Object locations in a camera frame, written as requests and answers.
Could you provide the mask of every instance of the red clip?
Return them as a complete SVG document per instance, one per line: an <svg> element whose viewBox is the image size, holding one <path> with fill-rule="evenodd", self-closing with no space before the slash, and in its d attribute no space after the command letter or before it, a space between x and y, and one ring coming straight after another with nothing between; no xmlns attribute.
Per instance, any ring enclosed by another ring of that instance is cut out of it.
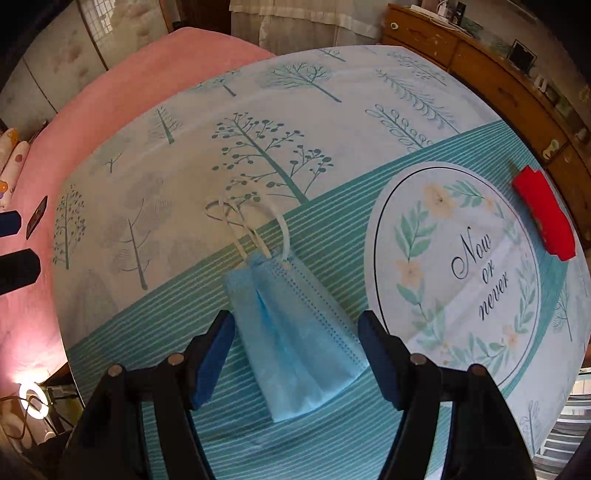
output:
<svg viewBox="0 0 591 480"><path fill-rule="evenodd" d="M526 166L513 179L513 188L530 208L546 251L563 262L573 258L573 230L543 173Z"/></svg>

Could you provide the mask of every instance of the pink blanket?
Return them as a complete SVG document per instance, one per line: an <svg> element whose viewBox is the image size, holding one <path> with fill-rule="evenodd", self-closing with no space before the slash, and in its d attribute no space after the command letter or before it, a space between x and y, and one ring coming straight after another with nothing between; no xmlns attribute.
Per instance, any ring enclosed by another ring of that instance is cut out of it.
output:
<svg viewBox="0 0 591 480"><path fill-rule="evenodd" d="M23 227L0 240L0 255L23 248L41 259L34 285L0 297L0 396L15 383L44 381L66 362L51 285L54 211L62 182L111 135L190 86L273 54L227 35L183 28L144 47L71 100L31 146L12 197ZM29 218L48 195L47 211L25 240Z"/></svg>

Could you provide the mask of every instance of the window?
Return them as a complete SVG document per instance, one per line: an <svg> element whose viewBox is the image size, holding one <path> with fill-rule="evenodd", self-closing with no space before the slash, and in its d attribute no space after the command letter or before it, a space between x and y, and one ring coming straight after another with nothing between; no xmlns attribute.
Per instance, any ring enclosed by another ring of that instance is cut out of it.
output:
<svg viewBox="0 0 591 480"><path fill-rule="evenodd" d="M113 31L111 17L116 0L84 0L80 3L86 24L95 43L99 45Z"/></svg>

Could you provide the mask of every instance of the white curtain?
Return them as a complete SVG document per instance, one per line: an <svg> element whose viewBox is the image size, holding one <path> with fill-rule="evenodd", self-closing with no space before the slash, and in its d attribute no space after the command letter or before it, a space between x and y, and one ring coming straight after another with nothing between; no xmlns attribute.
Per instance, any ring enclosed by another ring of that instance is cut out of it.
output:
<svg viewBox="0 0 591 480"><path fill-rule="evenodd" d="M232 35L276 55L376 43L388 3L393 1L230 0Z"/></svg>

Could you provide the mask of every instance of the wooden drawer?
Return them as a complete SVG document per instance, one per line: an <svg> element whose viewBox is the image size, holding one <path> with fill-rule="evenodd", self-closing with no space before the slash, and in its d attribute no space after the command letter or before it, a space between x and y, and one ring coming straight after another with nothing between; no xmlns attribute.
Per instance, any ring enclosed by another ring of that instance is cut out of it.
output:
<svg viewBox="0 0 591 480"><path fill-rule="evenodd" d="M532 93L480 50L460 43L450 72L480 92L488 104L504 115L540 160L553 139L560 146L567 141L563 130Z"/></svg>
<svg viewBox="0 0 591 480"><path fill-rule="evenodd" d="M441 69L443 69L443 70L445 70L445 69L446 69L445 65L441 65L441 64L440 64L438 61L435 61L435 60L433 60L433 59L432 59L431 57L429 57L428 55L426 55L426 54L424 54L424 53L421 53L421 52L419 52L418 50L416 50L416 49L412 48L412 47L411 47L411 46L409 46L409 45L405 45L405 44L404 44L404 43L402 43L400 40L396 40L396 39L394 39L394 38L391 38L391 37L386 37L386 36L384 36L384 37L382 38L382 44L384 44L384 45L393 45L393 46L395 46L395 47L404 47L404 48L407 48L407 49L409 49L410 51L413 51L413 52L415 52L417 55L420 55L420 56L421 56L421 57L423 57L424 59L426 59L426 60L430 61L431 63L433 63L433 64L437 65L439 68L441 68Z"/></svg>
<svg viewBox="0 0 591 480"><path fill-rule="evenodd" d="M572 145L568 145L548 166L573 220L583 248L591 247L591 176Z"/></svg>
<svg viewBox="0 0 591 480"><path fill-rule="evenodd" d="M445 67L452 61L453 51L459 41L430 21L399 10L389 10L386 14L384 36L399 40Z"/></svg>

